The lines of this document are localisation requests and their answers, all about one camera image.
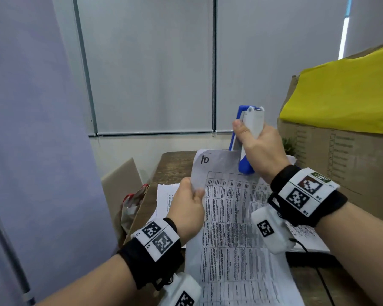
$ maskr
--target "wall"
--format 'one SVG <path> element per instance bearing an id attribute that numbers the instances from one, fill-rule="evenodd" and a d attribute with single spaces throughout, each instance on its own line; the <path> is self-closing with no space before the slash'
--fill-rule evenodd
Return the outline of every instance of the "wall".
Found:
<path id="1" fill-rule="evenodd" d="M 100 177 L 134 158 L 143 183 L 149 182 L 162 154 L 169 151 L 228 149 L 231 133 L 90 138 Z"/>

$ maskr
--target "black cable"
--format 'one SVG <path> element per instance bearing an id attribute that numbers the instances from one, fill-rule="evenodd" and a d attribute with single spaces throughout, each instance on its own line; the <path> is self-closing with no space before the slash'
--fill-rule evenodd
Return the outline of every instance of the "black cable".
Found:
<path id="1" fill-rule="evenodd" d="M 290 241 L 291 241 L 291 242 L 294 242 L 294 243 L 297 243 L 299 246 L 301 246 L 301 247 L 305 250 L 306 253 L 309 253 L 309 251 L 305 248 L 305 246 L 302 245 L 301 242 L 298 242 L 295 238 L 290 238 Z M 322 284 L 323 284 L 323 287 L 325 288 L 325 291 L 326 291 L 327 297 L 328 297 L 329 300 L 330 300 L 330 303 L 332 304 L 332 306 L 335 306 L 335 302 L 333 301 L 333 298 L 332 298 L 332 296 L 330 295 L 329 289 L 327 288 L 327 285 L 326 285 L 325 281 L 323 280 L 323 277 L 322 277 L 321 272 L 319 271 L 319 268 L 318 268 L 317 266 L 314 266 L 314 267 L 315 267 L 315 269 L 317 270 L 317 273 L 318 273 L 318 275 L 319 275 L 319 278 L 321 279 L 321 282 L 322 282 Z"/>
<path id="2" fill-rule="evenodd" d="M 35 305 L 36 300 L 31 294 L 31 288 L 27 280 L 26 274 L 21 266 L 21 263 L 10 244 L 9 239 L 6 237 L 4 229 L 0 228 L 0 245 L 2 246 L 6 256 L 9 259 L 10 265 L 16 275 L 18 283 L 20 284 L 21 290 L 23 291 L 23 298 L 27 305 Z"/>

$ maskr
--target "wooden table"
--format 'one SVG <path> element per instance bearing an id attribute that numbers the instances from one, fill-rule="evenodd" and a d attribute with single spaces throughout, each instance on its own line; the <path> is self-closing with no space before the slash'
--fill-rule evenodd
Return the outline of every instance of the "wooden table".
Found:
<path id="1" fill-rule="evenodd" d="M 130 233 L 140 229 L 146 224 L 156 208 L 156 198 L 158 184 L 179 183 L 184 177 L 192 173 L 192 165 L 195 151 L 169 152 L 162 155 L 158 168 L 150 183 L 147 194 L 139 207 L 138 214 L 133 222 Z M 293 267 L 298 266 L 298 255 L 288 257 L 291 266 L 291 273 L 301 296 L 307 306 L 329 306 L 330 301 L 322 286 L 316 270 L 312 267 Z M 371 306 L 374 303 L 366 296 L 357 283 L 349 274 L 338 264 L 332 256 L 330 260 L 317 262 L 320 271 L 329 288 L 336 306 Z M 152 285 L 148 285 L 132 301 L 132 305 L 157 305 L 159 301 L 158 293 Z"/>

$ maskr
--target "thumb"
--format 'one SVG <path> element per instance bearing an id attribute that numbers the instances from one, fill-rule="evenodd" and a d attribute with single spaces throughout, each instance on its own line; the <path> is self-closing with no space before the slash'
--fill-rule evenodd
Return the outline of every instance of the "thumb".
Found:
<path id="1" fill-rule="evenodd" d="M 250 141 L 255 140 L 250 130 L 239 119 L 233 121 L 233 131 L 243 145 L 247 145 Z"/>
<path id="2" fill-rule="evenodd" d="M 202 204 L 204 193 L 205 193 L 204 189 L 197 189 L 196 192 L 194 193 L 194 201 L 196 203 Z"/>

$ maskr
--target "yellow cloth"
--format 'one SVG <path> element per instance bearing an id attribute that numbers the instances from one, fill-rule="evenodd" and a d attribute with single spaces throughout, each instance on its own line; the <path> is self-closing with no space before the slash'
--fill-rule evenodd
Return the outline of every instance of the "yellow cloth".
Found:
<path id="1" fill-rule="evenodd" d="M 280 118 L 320 128 L 383 133 L 383 48 L 303 70 Z"/>

